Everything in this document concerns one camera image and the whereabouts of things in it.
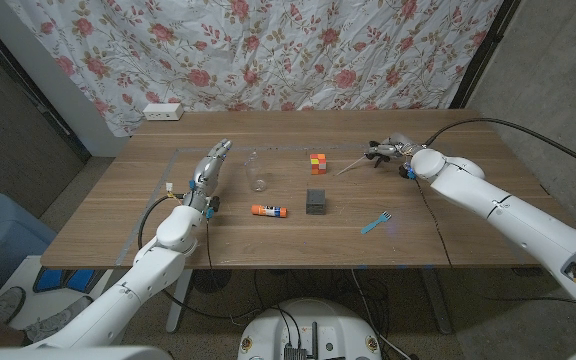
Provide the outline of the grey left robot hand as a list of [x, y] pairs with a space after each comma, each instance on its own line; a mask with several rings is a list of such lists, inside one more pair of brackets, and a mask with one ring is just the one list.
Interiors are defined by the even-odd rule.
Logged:
[[183, 205], [200, 212], [208, 208], [218, 185], [220, 168], [231, 146], [232, 142], [224, 138], [209, 151], [206, 157], [200, 160], [189, 181], [189, 191], [184, 195]]

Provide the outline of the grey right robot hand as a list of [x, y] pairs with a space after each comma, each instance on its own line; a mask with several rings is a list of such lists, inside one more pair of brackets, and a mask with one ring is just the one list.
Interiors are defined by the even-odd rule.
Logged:
[[423, 144], [418, 144], [401, 133], [393, 133], [381, 142], [370, 141], [364, 155], [369, 160], [377, 158], [388, 162], [392, 158], [414, 156], [424, 148]]

